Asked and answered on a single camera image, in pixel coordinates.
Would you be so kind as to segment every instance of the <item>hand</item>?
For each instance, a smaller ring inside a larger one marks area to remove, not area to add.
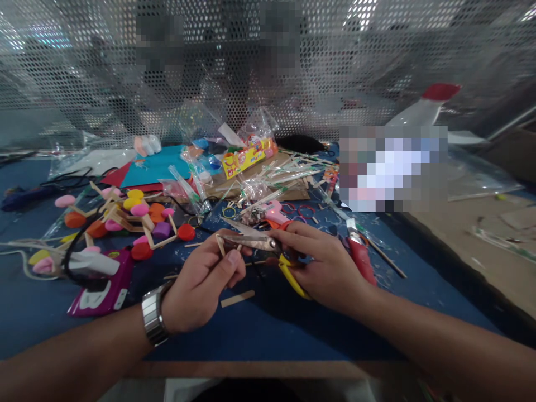
[[[221,258],[216,234],[236,235],[220,229],[188,257],[175,283],[164,296],[162,318],[171,333],[190,332],[205,325],[218,308],[224,288],[233,288],[246,276],[246,265],[239,251],[230,249]],[[242,254],[251,255],[244,247]]]
[[[286,231],[270,231],[268,235],[314,258],[304,268],[290,269],[313,299],[346,315],[353,316],[356,308],[365,308],[373,286],[361,276],[336,237],[301,222],[291,223]]]

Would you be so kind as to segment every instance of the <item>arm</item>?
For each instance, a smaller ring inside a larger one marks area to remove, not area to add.
[[[368,326],[466,400],[536,394],[536,351],[370,285],[336,238],[295,222],[271,236],[314,257],[293,270],[325,306]]]
[[[220,234],[235,234],[221,230]],[[243,248],[242,253],[251,254]],[[164,297],[162,317],[171,333],[205,325],[225,286],[246,274],[240,253],[220,260],[215,235],[190,254]],[[99,318],[0,362],[1,401],[94,401],[153,349],[141,305]]]
[[[0,363],[0,400],[97,400],[152,348],[137,304]]]

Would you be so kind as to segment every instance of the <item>yellow scissors handle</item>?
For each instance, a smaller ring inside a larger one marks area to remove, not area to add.
[[[285,275],[285,278],[289,282],[290,286],[292,286],[296,293],[298,293],[305,300],[312,300],[311,296],[309,296],[307,292],[302,289],[298,281],[296,281],[296,278],[290,273],[289,266],[293,266],[293,264],[287,260],[283,254],[281,254],[279,256],[279,269],[283,275]]]

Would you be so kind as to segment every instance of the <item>left hand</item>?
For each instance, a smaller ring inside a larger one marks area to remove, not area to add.
[[[237,233],[220,229],[206,239],[190,254],[164,296],[162,318],[170,333],[190,332],[205,325],[216,312],[223,289],[233,288],[246,276],[244,259],[236,249],[226,247],[226,256],[221,258],[216,234]],[[252,254],[247,247],[241,252]]]

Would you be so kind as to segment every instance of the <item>yellow packaging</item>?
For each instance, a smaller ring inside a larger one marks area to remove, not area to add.
[[[272,157],[277,152],[275,141],[271,138],[261,140],[258,137],[250,137],[248,145],[248,148],[242,148],[234,154],[229,152],[223,157],[222,165],[227,179],[235,177],[264,157]]]

